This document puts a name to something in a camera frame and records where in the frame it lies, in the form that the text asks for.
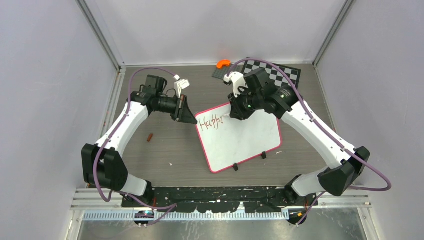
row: wooden table surface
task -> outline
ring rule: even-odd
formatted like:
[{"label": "wooden table surface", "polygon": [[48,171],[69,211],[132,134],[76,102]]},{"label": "wooden table surface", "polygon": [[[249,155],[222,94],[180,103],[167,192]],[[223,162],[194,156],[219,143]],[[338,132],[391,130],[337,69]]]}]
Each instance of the wooden table surface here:
[{"label": "wooden table surface", "polygon": [[[288,65],[301,69],[299,91],[312,110],[327,124],[330,117],[311,64]],[[211,77],[215,66],[173,66],[167,69],[181,78],[189,79],[190,87],[183,91],[193,114],[228,102],[232,88]],[[132,73],[138,68],[127,68],[122,84],[115,118],[121,113]],[[147,74],[168,80],[167,89],[173,88],[173,78],[158,70],[138,73],[131,91],[138,91]],[[153,112],[135,132],[123,154],[130,174],[151,181],[155,187],[187,186],[284,186],[298,174],[308,174],[325,166],[317,151],[293,128],[280,122],[282,145],[267,158],[257,157],[219,173],[209,171],[196,127],[175,122],[167,113]]]}]

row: orange curved toy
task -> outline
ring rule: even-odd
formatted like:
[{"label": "orange curved toy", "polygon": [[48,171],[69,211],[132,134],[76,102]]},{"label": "orange curved toy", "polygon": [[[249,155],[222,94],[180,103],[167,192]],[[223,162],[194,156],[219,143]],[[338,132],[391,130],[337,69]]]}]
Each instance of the orange curved toy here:
[{"label": "orange curved toy", "polygon": [[216,64],[216,67],[219,68],[219,69],[222,69],[223,66],[227,66],[228,67],[230,65],[230,63],[231,63],[230,60],[228,60],[228,59],[222,59],[221,61],[219,61]]}]

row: black and white checkered pattern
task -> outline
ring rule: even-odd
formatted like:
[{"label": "black and white checkered pattern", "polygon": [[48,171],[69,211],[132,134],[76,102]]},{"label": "black and white checkered pattern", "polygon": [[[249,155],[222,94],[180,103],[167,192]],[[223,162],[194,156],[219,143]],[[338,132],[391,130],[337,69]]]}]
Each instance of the black and white checkered pattern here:
[{"label": "black and white checkered pattern", "polygon": [[[281,66],[281,65],[277,65],[277,66],[279,66],[279,68],[281,70],[283,70],[285,72],[285,74],[287,74],[287,76],[294,83],[296,88],[298,88],[299,80],[301,78],[300,70],[295,69],[295,68],[291,68],[291,67],[288,67],[288,66]],[[266,72],[269,74],[269,78],[271,80],[275,80],[276,86],[281,87],[284,84],[287,84],[287,85],[289,84],[287,79],[285,79],[284,76],[281,73],[279,73],[277,70],[273,69],[273,67],[271,67],[270,65],[263,63],[263,62],[258,62],[258,61],[253,61],[253,60],[247,61],[244,64],[243,70],[242,70],[241,73],[243,73],[245,75],[245,74],[250,73],[251,71],[258,69],[258,68],[265,69]]]}]

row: whiteboard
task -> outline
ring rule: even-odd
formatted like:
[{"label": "whiteboard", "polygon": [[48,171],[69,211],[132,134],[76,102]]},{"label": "whiteboard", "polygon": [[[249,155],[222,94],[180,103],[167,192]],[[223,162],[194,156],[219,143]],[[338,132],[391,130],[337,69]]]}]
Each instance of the whiteboard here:
[{"label": "whiteboard", "polygon": [[197,133],[212,173],[272,151],[283,142],[280,123],[274,115],[257,110],[249,119],[240,121],[224,116],[230,110],[228,102],[195,115]]}]

